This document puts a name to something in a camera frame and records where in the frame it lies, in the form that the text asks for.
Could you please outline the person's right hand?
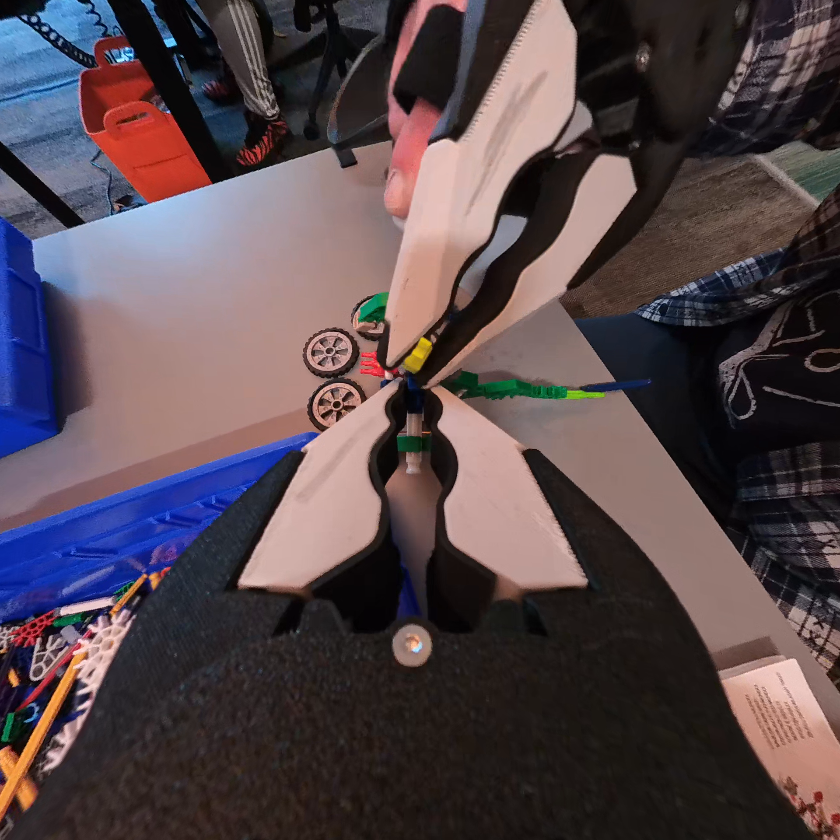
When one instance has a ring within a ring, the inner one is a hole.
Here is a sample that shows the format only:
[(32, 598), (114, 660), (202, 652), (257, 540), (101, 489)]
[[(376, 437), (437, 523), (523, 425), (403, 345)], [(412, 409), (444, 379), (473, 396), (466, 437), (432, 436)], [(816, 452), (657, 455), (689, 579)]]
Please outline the person's right hand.
[(407, 219), (422, 159), (455, 84), (466, 2), (390, 2), (385, 47), (392, 58), (388, 130), (393, 151), (384, 204)]

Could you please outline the yellow toy connector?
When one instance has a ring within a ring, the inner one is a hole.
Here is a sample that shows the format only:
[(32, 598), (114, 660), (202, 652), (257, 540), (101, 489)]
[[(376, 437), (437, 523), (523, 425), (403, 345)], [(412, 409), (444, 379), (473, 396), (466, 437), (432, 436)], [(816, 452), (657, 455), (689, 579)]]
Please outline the yellow toy connector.
[(436, 338), (437, 336), (434, 334), (430, 337), (421, 337), (413, 346), (412, 350), (399, 363), (399, 370), (407, 375), (418, 374), (432, 353)]

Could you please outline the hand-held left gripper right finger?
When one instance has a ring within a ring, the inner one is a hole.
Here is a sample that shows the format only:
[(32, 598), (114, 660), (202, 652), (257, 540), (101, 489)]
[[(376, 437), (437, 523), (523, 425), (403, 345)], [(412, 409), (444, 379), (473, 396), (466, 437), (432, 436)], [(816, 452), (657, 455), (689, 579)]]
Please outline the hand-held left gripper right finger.
[(426, 570), (428, 617), (476, 629), (494, 601), (589, 585), (532, 464), (535, 450), (441, 386), (427, 392), (440, 484)]

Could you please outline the blue toy rod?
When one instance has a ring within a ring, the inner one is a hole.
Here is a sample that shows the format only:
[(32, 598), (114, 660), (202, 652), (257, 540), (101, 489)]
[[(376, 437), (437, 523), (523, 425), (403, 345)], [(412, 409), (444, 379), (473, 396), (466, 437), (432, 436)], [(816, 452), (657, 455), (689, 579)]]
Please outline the blue toy rod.
[(578, 388), (566, 388), (565, 396), (568, 399), (583, 399), (588, 398), (589, 396), (598, 397), (612, 392), (639, 390), (650, 386), (651, 384), (652, 381), (650, 379), (594, 383), (583, 385)]

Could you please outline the pile of construction toy pieces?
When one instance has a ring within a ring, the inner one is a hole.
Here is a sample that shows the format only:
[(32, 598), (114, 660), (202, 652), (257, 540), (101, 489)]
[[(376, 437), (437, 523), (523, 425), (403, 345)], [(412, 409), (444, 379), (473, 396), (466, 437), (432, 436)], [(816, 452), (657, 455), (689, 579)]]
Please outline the pile of construction toy pieces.
[(140, 607), (171, 568), (2, 626), (2, 837), (67, 757)]

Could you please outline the green wheeled toy model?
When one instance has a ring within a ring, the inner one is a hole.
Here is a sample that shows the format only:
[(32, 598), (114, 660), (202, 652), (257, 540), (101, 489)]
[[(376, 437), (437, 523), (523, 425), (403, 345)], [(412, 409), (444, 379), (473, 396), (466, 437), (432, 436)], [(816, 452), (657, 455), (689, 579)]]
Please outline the green wheeled toy model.
[[(382, 337), (387, 300), (387, 292), (363, 298), (351, 311), (351, 331), (322, 329), (306, 341), (301, 354), (303, 363), (322, 381), (308, 401), (308, 416), (318, 431), (324, 432), (334, 426), (366, 400), (366, 390), (350, 376), (353, 372), (371, 376), (381, 385), (397, 380), (416, 384), (413, 374), (403, 366), (387, 370), (379, 365), (376, 352), (361, 350), (359, 340), (377, 342)], [(481, 381), (477, 374), (468, 371), (449, 377), (444, 387), (464, 400), (500, 401), (524, 397), (552, 402), (601, 398), (616, 389), (613, 383), (568, 387), (540, 385), (519, 379)]]

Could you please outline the black floor stand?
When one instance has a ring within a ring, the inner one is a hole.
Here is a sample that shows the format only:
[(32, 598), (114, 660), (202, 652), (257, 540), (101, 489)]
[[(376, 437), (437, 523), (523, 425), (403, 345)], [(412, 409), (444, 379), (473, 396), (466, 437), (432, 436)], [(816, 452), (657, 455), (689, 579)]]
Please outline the black floor stand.
[(231, 178), (234, 173), (217, 147), (148, 8), (142, 1), (109, 1), (108, 5), (209, 181), (216, 184)]

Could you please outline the white printed instruction sheet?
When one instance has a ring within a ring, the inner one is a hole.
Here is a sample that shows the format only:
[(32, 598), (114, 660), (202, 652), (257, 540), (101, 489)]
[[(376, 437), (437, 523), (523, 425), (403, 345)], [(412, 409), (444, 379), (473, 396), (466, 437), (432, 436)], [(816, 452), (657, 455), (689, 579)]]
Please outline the white printed instruction sheet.
[(793, 658), (719, 672), (732, 713), (783, 797), (815, 838), (839, 838), (839, 742)]

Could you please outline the person's leg in jeans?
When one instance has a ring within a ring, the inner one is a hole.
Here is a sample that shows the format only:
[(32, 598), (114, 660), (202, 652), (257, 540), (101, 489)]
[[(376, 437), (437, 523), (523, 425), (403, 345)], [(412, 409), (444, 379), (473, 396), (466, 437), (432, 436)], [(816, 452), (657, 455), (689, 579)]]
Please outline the person's leg in jeans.
[(726, 328), (686, 328), (634, 313), (575, 321), (618, 382), (650, 380), (629, 401), (717, 524), (726, 529), (735, 468), (718, 390), (716, 351)]

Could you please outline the white toy rod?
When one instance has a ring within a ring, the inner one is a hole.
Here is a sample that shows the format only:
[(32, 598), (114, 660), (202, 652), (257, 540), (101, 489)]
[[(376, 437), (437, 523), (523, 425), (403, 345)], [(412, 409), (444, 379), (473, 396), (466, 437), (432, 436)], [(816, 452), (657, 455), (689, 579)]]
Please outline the white toy rod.
[(424, 452), (428, 444), (424, 432), (423, 394), (410, 396), (406, 403), (406, 423), (397, 436), (398, 451), (405, 456), (406, 474), (418, 476), (422, 473)]

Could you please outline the orange plastic bin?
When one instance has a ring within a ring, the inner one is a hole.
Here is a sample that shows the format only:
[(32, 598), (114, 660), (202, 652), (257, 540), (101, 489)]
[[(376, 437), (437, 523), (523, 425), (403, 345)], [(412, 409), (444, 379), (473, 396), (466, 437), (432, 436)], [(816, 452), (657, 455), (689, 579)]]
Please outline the orange plastic bin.
[(209, 186), (141, 63), (109, 61), (109, 53), (129, 47), (123, 36), (100, 38), (94, 45), (93, 67), (79, 77), (85, 131), (147, 203)]

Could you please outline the person's right forearm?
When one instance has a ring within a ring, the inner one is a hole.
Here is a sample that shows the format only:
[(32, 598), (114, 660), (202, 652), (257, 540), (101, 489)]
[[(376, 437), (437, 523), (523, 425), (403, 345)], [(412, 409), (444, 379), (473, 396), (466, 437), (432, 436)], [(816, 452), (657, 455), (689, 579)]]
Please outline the person's right forearm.
[(839, 145), (839, 2), (756, 2), (749, 39), (717, 112), (688, 156)]

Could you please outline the blue plastic bin with label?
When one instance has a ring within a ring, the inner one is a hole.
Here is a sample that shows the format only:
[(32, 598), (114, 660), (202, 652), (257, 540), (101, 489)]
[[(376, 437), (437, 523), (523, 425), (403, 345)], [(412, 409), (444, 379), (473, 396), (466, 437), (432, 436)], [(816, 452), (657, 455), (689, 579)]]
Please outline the blue plastic bin with label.
[(154, 838), (183, 819), (198, 827), (190, 785), (224, 782), (187, 751), (180, 712), (208, 712), (207, 730), (236, 717), (242, 689), (230, 660), (259, 656), (292, 638), (310, 609), (296, 597), (238, 592), (255, 548), (301, 451), (315, 432), (231, 456), (2, 534), (2, 618), (24, 619), (112, 595), (127, 581), (171, 564), (142, 604), (62, 764), (9, 838)]

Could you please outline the empty blue plastic bin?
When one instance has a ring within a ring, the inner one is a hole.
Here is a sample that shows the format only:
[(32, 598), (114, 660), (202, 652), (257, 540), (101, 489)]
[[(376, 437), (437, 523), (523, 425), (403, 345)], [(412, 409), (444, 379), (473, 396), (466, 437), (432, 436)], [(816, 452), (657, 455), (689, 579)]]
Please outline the empty blue plastic bin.
[(60, 430), (42, 279), (31, 240), (1, 220), (1, 457)]

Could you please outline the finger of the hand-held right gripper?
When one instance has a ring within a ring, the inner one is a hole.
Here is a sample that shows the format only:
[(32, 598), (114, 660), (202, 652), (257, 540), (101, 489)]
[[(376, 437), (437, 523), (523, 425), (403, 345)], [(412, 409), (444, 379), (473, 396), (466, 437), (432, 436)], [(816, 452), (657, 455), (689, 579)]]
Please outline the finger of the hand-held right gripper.
[(472, 352), (566, 291), (636, 189), (626, 156), (590, 150), (553, 159), (519, 237), (488, 265), (434, 345), (422, 386), (440, 383)]
[(554, 151), (575, 108), (578, 39), (564, 2), (466, 2), (454, 89), (402, 221), (382, 367), (421, 337), (438, 341), (514, 181)]

